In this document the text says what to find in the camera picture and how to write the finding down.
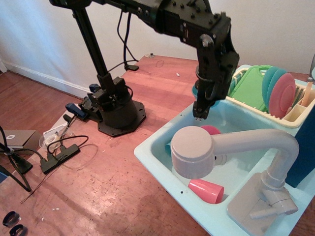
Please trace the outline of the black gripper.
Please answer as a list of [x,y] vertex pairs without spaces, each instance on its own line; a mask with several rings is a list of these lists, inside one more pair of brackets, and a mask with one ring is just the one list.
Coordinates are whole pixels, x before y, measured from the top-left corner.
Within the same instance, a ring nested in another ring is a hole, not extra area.
[[198,92],[192,113],[195,118],[206,119],[210,107],[216,101],[227,96],[232,75],[239,62],[239,54],[235,51],[231,35],[223,42],[217,43],[211,36],[203,34],[199,38],[198,56]]

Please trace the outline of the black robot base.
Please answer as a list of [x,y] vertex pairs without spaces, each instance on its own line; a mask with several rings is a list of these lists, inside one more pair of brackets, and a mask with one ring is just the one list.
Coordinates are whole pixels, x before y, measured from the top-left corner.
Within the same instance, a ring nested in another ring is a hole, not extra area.
[[91,84],[91,93],[79,103],[87,118],[97,122],[98,131],[112,137],[134,132],[145,120],[143,103],[134,101],[133,90],[122,77],[112,81],[114,93],[106,88]]

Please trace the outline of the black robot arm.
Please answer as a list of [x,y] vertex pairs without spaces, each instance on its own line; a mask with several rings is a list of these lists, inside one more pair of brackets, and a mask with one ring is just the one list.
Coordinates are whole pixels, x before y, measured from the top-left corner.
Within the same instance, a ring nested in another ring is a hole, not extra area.
[[[97,71],[100,90],[92,103],[98,106],[102,119],[134,121],[136,108],[124,81],[113,81],[106,69],[86,12],[90,1],[53,0],[51,4],[71,9],[77,21]],[[156,32],[177,37],[197,50],[197,99],[193,115],[207,118],[210,107],[226,98],[239,61],[231,40],[231,19],[224,12],[213,13],[206,0],[110,0],[108,4],[136,15]]]

